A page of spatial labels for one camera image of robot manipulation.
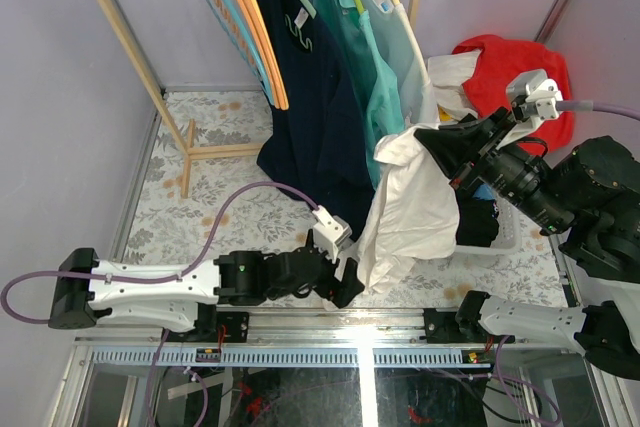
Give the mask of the white t shirt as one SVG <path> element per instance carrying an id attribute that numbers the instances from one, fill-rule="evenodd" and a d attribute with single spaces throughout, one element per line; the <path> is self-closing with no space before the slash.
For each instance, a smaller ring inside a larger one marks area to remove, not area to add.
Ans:
<path id="1" fill-rule="evenodd" d="M 459 209 L 453 188 L 415 135 L 436 133 L 422 123 L 383 137 L 374 149 L 380 179 L 364 229 L 347 250 L 358 261 L 364 293 L 384 294 L 419 261 L 444 259 L 455 251 Z"/>

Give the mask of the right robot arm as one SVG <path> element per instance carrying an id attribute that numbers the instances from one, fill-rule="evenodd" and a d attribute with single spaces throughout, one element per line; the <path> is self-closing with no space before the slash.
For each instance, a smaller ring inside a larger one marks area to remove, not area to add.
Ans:
<path id="1" fill-rule="evenodd" d="M 467 341 L 521 337 L 566 348 L 611 375 L 639 377 L 639 163 L 610 136 L 591 138 L 556 166 L 508 141 L 513 112 L 418 128 L 457 193 L 484 183 L 534 222 L 543 236 L 564 235 L 559 246 L 608 297 L 599 305 L 550 308 L 469 291 L 455 316 Z"/>

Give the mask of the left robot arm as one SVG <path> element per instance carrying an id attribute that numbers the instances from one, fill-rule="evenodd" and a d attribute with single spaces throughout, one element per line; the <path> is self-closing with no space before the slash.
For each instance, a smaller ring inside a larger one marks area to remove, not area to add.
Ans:
<path id="1" fill-rule="evenodd" d="M 312 239 L 289 252 L 233 251 L 194 269 L 126 265 L 101 260 L 92 248 L 78 248 L 57 271 L 47 324 L 58 330 L 157 326 L 204 342 L 218 332 L 218 305 L 252 307 L 315 293 L 344 308 L 364 290 L 357 267 L 352 258 L 331 260 Z"/>

